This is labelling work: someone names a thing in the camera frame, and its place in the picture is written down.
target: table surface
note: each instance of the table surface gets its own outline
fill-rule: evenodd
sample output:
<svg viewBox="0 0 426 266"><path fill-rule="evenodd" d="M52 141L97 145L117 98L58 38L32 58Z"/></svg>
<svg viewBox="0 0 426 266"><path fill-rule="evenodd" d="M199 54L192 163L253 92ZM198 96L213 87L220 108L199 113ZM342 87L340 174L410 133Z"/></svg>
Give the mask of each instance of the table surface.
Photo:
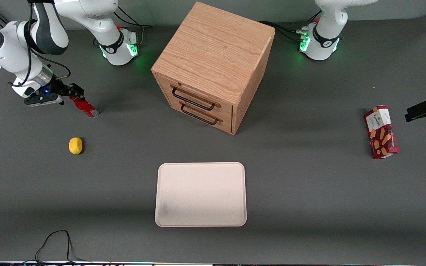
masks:
<svg viewBox="0 0 426 266"><path fill-rule="evenodd" d="M69 32L56 58L95 119L70 101L29 108L0 72L0 260L31 259L67 229L96 261L426 265L426 119L404 118L426 100L426 17L350 22L324 62L277 35L236 136L164 99L149 69L175 29L146 29L140 57L121 67L88 31ZM364 123L376 105L389 106L401 150L385 160L371 158ZM74 136L83 155L69 153ZM246 224L158 227L159 166L216 161L246 168ZM54 236L41 258L64 260L65 245Z"/></svg>

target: black metal handle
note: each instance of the black metal handle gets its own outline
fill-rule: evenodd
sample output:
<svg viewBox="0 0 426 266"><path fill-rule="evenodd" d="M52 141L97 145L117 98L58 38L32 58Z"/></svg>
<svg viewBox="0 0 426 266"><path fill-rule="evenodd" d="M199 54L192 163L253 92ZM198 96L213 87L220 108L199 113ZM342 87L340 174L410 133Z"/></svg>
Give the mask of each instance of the black metal handle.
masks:
<svg viewBox="0 0 426 266"><path fill-rule="evenodd" d="M177 88L176 87L174 87L173 86L173 90L172 90L172 94L176 97L176 98L179 98L179 99L181 99L181 100L183 100L183 101L185 101L185 102L187 102L187 103L189 103L189 104L192 104L192 105L194 105L194 106L196 106L196 107L198 107L198 108L201 108L201 109L203 109L203 110L206 110L206 111L211 111L211 110L213 110L213 108L214 108L214 104L212 104L212 106L211 107L206 107L206 106L203 106L203 105L200 105L200 104L198 104L198 103L196 103L196 102L193 102L193 101L190 101L189 99L187 99L187 98L184 98L184 97L182 97L182 96L180 96L180 95L178 95L178 94L175 94L175 91L177 91Z"/></svg>
<svg viewBox="0 0 426 266"><path fill-rule="evenodd" d="M185 114L187 114L187 115L189 115L189 116L191 116L191 117L193 117L193 118L196 118L196 119L198 119L198 120L200 120L202 122L205 122L205 123L207 123L207 124L209 124L211 126L214 126L214 125L216 125L216 123L218 123L218 118L215 118L214 122L210 122L210 121L208 121L206 119L201 118L200 116L197 116L197 115L194 115L193 113L185 111L184 107L185 107L185 105L182 104L182 107L180 108L182 110L182 112L185 113Z"/></svg>

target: plastic tray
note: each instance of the plastic tray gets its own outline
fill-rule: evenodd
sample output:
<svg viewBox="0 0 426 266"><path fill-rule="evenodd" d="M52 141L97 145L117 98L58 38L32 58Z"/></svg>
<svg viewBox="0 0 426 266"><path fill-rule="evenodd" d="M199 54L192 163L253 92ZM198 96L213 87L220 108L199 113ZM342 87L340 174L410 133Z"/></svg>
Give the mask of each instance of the plastic tray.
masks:
<svg viewBox="0 0 426 266"><path fill-rule="evenodd" d="M165 163L159 167L157 225L242 226L246 219L246 187L241 163Z"/></svg>

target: wooden drawer cabinet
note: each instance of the wooden drawer cabinet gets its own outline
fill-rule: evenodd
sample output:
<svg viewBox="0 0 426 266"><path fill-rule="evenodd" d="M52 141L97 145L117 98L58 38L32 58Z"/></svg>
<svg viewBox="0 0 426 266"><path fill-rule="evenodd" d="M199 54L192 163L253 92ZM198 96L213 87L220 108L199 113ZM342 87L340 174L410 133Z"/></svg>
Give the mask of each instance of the wooden drawer cabinet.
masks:
<svg viewBox="0 0 426 266"><path fill-rule="evenodd" d="M234 135L273 39L272 27L196 2L151 71L173 109Z"/></svg>

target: red spray can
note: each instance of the red spray can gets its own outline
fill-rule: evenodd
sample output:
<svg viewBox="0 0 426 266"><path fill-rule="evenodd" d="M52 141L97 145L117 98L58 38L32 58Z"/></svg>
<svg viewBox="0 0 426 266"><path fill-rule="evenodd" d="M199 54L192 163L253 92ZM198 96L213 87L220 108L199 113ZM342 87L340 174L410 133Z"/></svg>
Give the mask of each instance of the red spray can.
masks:
<svg viewBox="0 0 426 266"><path fill-rule="evenodd" d="M84 97L79 98L69 96L69 98L73 101L75 106L81 111L83 111L83 113L85 113L88 117L95 118L99 115L98 110L93 105L91 105Z"/></svg>

